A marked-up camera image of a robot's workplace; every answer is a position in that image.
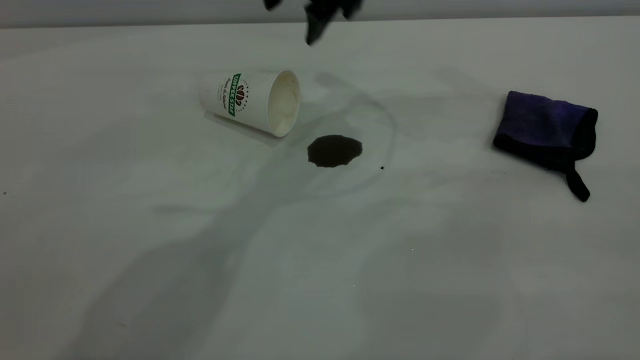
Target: black object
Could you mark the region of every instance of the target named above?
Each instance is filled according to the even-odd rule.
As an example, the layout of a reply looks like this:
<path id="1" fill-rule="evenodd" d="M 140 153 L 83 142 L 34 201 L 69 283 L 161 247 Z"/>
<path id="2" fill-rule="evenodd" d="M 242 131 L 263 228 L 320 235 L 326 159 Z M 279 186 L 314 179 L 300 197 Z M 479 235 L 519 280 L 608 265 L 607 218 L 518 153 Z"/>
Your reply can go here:
<path id="1" fill-rule="evenodd" d="M 342 135 L 323 136 L 309 145 L 307 153 L 317 167 L 338 167 L 362 155 L 362 143 Z"/>
<path id="2" fill-rule="evenodd" d="M 282 0 L 264 0 L 267 10 L 275 9 Z M 362 0 L 311 0 L 305 8 L 307 11 L 307 44 L 313 45 L 323 35 L 326 27 L 335 14 L 342 10 L 343 16 L 351 20 L 362 7 Z"/>
<path id="3" fill-rule="evenodd" d="M 566 175 L 569 189 L 586 202 L 591 192 L 575 171 L 575 162 L 596 148 L 594 109 L 546 97 L 510 92 L 496 148 Z"/>

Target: white paper cup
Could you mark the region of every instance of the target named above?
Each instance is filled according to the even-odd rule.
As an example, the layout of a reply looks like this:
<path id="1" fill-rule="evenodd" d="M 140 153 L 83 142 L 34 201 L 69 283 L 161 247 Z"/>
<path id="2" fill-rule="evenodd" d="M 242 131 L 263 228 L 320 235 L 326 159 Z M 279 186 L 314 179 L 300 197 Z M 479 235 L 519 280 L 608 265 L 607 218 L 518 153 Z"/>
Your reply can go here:
<path id="1" fill-rule="evenodd" d="M 205 110 L 279 138 L 295 125 L 300 97 L 291 71 L 213 72 L 200 85 Z"/>

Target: gray wall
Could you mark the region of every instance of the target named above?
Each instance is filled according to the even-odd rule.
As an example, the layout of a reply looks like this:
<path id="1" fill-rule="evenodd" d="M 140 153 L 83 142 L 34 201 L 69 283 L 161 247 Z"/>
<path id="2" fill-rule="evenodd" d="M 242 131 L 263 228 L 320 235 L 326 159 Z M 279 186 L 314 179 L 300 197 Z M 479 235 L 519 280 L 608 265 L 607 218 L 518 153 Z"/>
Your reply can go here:
<path id="1" fill-rule="evenodd" d="M 0 27 L 292 22 L 306 0 L 274 13 L 262 0 L 0 0 Z M 640 0 L 365 0 L 360 20 L 640 14 Z"/>

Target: coffee stain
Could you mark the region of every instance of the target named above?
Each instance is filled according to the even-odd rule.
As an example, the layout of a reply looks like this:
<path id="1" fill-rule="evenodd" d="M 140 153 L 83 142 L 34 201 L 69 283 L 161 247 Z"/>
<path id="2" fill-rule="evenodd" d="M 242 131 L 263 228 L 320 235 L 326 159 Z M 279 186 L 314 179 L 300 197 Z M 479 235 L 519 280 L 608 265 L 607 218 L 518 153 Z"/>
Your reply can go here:
<path id="1" fill-rule="evenodd" d="M 309 162 L 317 167 L 334 168 L 349 165 L 362 155 L 362 143 L 342 135 L 328 135 L 317 138 L 307 148 Z"/>

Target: cup logo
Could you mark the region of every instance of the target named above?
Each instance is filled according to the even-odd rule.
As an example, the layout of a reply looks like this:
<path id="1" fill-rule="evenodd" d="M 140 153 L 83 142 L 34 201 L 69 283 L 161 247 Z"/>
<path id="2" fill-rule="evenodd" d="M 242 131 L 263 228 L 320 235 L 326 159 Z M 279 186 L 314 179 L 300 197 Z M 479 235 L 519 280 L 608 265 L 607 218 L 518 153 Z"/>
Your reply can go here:
<path id="1" fill-rule="evenodd" d="M 249 98 L 249 84 L 241 79 L 242 74 L 236 74 L 231 80 L 229 90 L 229 115 L 235 117 L 237 111 L 243 111 Z"/>

